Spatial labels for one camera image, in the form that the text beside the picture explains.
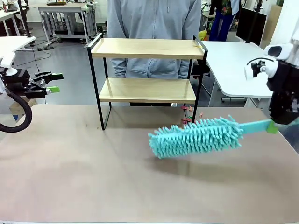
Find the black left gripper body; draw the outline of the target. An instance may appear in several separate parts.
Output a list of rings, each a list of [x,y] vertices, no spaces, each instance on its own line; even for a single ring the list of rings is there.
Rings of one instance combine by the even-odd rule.
[[[7,69],[2,71],[5,86],[13,93],[23,93],[30,82],[30,74],[26,69],[17,69],[13,75],[7,75]]]

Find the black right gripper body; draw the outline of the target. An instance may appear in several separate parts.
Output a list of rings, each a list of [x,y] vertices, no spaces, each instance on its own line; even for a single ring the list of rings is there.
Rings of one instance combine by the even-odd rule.
[[[288,125],[299,117],[299,69],[290,63],[278,61],[278,68],[267,86],[272,91],[269,106],[271,119]]]

